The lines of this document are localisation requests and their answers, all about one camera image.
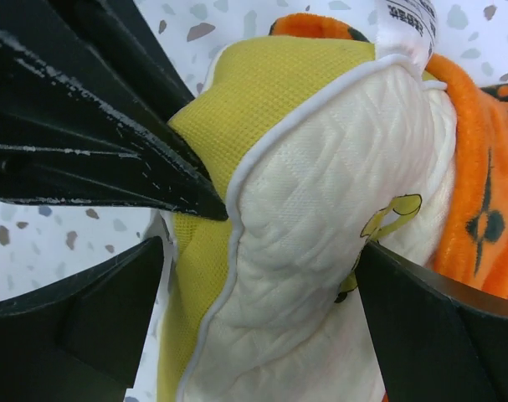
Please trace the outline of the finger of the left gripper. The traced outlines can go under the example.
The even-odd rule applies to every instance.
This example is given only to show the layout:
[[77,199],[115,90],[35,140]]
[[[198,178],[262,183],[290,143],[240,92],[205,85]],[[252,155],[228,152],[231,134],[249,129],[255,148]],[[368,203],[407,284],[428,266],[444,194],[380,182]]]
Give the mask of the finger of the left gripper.
[[0,12],[0,200],[228,215],[183,136],[57,12]]
[[194,99],[131,0],[59,0],[54,8],[162,120]]

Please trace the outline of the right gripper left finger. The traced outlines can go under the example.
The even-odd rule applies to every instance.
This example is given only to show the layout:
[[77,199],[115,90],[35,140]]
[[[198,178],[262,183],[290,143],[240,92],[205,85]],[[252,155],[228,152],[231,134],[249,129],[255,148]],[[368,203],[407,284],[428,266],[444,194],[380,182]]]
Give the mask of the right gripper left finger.
[[122,401],[135,383],[162,264],[153,237],[0,301],[0,402]]

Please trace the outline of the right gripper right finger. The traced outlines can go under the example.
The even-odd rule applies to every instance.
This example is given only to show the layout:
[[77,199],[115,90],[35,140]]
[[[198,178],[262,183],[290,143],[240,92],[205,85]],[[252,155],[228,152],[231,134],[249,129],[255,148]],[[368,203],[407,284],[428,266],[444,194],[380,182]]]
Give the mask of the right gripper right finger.
[[508,300],[377,243],[356,276],[389,400],[508,401]]

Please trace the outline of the orange patterned pillowcase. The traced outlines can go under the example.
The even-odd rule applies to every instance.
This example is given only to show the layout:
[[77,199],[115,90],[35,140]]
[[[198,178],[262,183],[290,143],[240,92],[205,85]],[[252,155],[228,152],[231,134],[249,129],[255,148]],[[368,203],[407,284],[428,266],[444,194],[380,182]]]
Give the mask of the orange patterned pillowcase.
[[320,103],[265,159],[273,201],[268,283],[288,299],[355,286],[384,243],[443,276],[508,299],[508,94],[433,53],[414,78],[334,18],[295,13],[270,34],[314,59]]

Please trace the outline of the cream pillow yellow edge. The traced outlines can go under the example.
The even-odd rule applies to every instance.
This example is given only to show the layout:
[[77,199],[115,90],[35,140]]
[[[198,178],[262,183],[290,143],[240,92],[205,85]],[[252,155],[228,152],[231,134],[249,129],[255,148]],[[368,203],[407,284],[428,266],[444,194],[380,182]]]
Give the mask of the cream pillow yellow edge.
[[225,200],[223,222],[167,214],[177,247],[160,401],[379,401],[358,291],[363,246],[438,243],[454,181],[446,86],[372,44],[266,36],[223,49],[171,126]]

